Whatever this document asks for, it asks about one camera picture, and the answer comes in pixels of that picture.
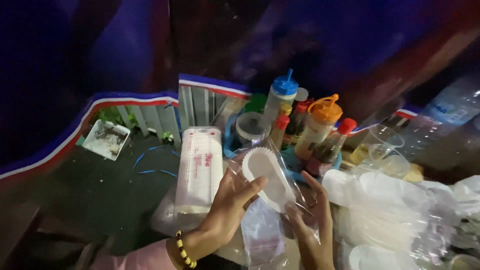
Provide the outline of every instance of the hand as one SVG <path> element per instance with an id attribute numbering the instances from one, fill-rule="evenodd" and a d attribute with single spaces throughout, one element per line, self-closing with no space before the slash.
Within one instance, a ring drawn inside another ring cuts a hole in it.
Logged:
<path id="1" fill-rule="evenodd" d="M 317 203 L 310 209 L 310 212 L 314 215 L 314 222 L 318 224 L 320 242 L 313 236 L 313 232 L 304 222 L 302 212 L 294 203 L 288 203 L 285 209 L 293 232 L 298 239 L 303 267 L 306 270 L 334 270 L 333 220 L 327 191 L 307 172 L 303 171 L 302 176 L 312 191 L 316 193 Z"/>
<path id="2" fill-rule="evenodd" d="M 196 261 L 230 242 L 248 206 L 258 197 L 257 193 L 265 187 L 267 181 L 266 177 L 261 176 L 251 182 L 243 182 L 228 168 L 203 222 L 182 236 L 187 256 Z M 183 269 L 185 264 L 174 239 L 167 242 L 167 250 L 174 265 Z"/>

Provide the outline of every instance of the blue tray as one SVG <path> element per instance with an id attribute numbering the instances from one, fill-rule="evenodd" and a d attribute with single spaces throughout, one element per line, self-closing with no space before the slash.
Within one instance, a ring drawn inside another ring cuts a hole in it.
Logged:
<path id="1" fill-rule="evenodd" d="M 243 113 L 243 109 L 235 114 L 230 115 L 230 117 L 228 118 L 227 124 L 225 126 L 225 132 L 223 133 L 224 134 L 223 153 L 226 157 L 229 157 L 229 158 L 236 156 L 236 154 L 234 153 L 236 149 L 231 149 L 233 140 L 235 138 L 235 134 L 232 133 L 231 127 L 232 127 L 232 124 L 235 122 L 235 120 L 242 113 Z M 295 155 L 294 148 L 295 148 L 294 146 L 289 146 L 286 150 L 280 151 L 280 154 L 282 155 L 282 158 L 285 164 L 289 168 L 289 171 L 286 173 L 291 175 L 291 177 L 293 177 L 295 181 L 305 182 L 302 175 L 298 173 L 301 171 L 302 165 L 301 165 L 301 161 Z M 338 170 L 338 168 L 340 168 L 341 163 L 342 163 L 342 153 L 340 152 L 338 154 L 336 161 L 332 164 L 331 169 Z"/>

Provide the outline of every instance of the pink sleeve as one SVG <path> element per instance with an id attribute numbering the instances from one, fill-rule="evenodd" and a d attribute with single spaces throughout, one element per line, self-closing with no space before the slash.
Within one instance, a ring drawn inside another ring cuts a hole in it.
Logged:
<path id="1" fill-rule="evenodd" d="M 122 257 L 98 258 L 92 270 L 177 270 L 167 253 L 167 240 L 153 243 Z"/>

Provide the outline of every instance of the right hand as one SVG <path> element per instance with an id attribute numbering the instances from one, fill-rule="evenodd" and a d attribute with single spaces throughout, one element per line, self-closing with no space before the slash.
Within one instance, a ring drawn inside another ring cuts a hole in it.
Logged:
<path id="1" fill-rule="evenodd" d="M 307 172 L 302 172 L 303 179 L 316 193 L 317 203 L 310 212 L 318 224 L 320 242 L 305 224 L 302 212 L 294 203 L 285 206 L 293 232 L 297 236 L 302 265 L 305 270 L 335 270 L 333 265 L 333 220 L 327 191 Z"/>

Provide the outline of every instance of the beaded bracelet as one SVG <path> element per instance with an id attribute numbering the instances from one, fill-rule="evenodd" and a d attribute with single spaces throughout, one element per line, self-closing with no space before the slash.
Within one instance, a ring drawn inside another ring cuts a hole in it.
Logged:
<path id="1" fill-rule="evenodd" d="M 177 247 L 179 248 L 181 257 L 185 260 L 185 264 L 188 265 L 188 267 L 193 269 L 197 266 L 197 262 L 190 260 L 190 258 L 187 256 L 187 252 L 183 250 L 183 243 L 181 241 L 182 233 L 183 233 L 182 231 L 177 232 Z"/>

